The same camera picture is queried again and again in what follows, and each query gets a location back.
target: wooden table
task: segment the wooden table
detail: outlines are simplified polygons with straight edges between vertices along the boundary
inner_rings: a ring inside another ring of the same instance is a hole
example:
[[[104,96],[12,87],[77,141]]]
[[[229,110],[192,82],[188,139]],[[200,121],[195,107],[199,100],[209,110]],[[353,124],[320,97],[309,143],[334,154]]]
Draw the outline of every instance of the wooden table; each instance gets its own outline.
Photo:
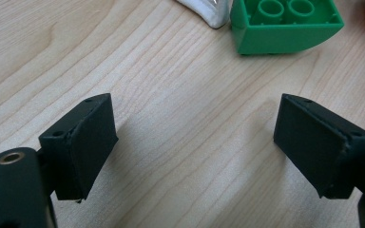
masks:
[[[320,199],[274,145],[282,93],[365,129],[365,0],[317,47],[239,56],[172,0],[0,0],[0,152],[110,92],[120,138],[60,227],[357,227],[360,193]]]

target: green building block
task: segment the green building block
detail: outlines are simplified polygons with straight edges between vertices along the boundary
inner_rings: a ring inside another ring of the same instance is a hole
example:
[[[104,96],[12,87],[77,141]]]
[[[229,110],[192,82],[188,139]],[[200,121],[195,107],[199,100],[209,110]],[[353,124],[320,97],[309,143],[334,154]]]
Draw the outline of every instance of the green building block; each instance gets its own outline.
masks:
[[[343,28],[332,0],[234,0],[230,19],[239,54],[298,52]]]

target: black bracket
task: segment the black bracket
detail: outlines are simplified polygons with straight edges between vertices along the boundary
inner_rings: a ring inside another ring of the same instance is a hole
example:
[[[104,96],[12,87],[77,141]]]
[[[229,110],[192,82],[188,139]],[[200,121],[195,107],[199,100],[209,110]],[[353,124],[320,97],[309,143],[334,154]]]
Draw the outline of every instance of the black bracket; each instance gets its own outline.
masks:
[[[320,197],[348,199],[357,187],[365,227],[365,130],[313,101],[283,94],[274,140]]]
[[[0,154],[0,227],[57,227],[50,195],[86,199],[118,141],[110,94],[88,98],[39,137]]]

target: wood grain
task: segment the wood grain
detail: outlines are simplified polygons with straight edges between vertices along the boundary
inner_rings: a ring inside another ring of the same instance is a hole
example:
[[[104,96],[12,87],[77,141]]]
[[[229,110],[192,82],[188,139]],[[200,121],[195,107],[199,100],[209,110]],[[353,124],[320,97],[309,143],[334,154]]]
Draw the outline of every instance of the wood grain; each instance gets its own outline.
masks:
[[[327,42],[243,57],[173,0],[0,0],[0,152],[111,92],[120,140],[60,227],[358,227],[360,193],[319,199],[272,141],[282,93],[365,129],[365,1],[336,6]]]

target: light wood surface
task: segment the light wood surface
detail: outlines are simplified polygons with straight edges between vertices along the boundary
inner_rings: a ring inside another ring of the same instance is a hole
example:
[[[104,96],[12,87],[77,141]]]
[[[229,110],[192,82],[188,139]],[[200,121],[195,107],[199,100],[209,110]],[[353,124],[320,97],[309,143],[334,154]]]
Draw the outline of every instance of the light wood surface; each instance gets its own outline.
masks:
[[[110,92],[120,140],[60,227],[358,227],[358,190],[320,199],[272,140],[282,93],[365,129],[365,1],[336,6],[322,45],[243,57],[173,0],[0,0],[0,152]]]

